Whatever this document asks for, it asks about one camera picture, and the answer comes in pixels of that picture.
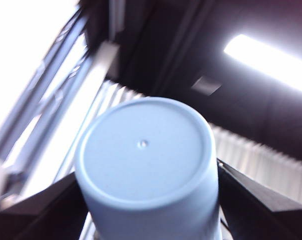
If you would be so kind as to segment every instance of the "light blue cup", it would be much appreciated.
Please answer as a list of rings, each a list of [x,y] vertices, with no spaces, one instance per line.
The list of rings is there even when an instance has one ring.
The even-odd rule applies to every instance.
[[[146,97],[98,117],[75,174],[103,240],[219,240],[215,144],[205,119]]]

